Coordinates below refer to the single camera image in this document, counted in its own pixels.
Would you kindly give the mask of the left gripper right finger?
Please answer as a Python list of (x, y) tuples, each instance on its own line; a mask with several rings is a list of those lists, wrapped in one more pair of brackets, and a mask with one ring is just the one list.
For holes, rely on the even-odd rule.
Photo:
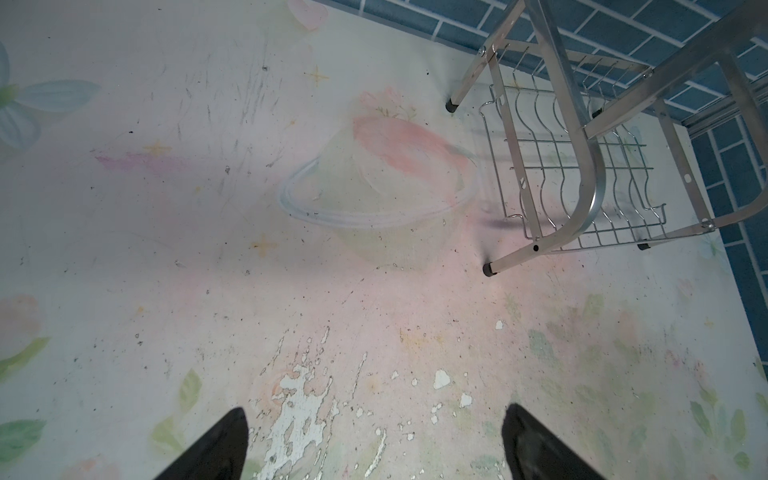
[(515, 480), (604, 479), (518, 403), (508, 406), (501, 436), (505, 458)]

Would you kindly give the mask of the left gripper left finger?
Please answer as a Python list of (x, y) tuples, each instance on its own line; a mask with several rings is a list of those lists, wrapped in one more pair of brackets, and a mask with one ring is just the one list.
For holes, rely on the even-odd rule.
[(248, 423), (242, 407), (227, 412), (156, 480), (238, 480), (248, 448)]

